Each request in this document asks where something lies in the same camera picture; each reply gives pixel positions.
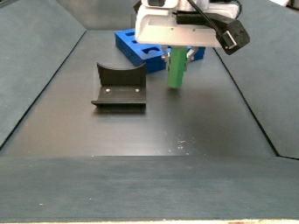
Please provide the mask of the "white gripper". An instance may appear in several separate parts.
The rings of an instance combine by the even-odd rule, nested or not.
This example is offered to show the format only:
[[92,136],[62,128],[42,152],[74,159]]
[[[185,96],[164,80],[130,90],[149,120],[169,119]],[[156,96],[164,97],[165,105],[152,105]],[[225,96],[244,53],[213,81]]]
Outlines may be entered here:
[[134,19],[134,39],[141,44],[158,44],[165,69],[169,68],[168,46],[190,46],[184,68],[193,61],[197,46],[220,47],[216,32],[206,26],[176,24],[176,12],[217,13],[237,19],[239,5],[233,0],[140,0]]

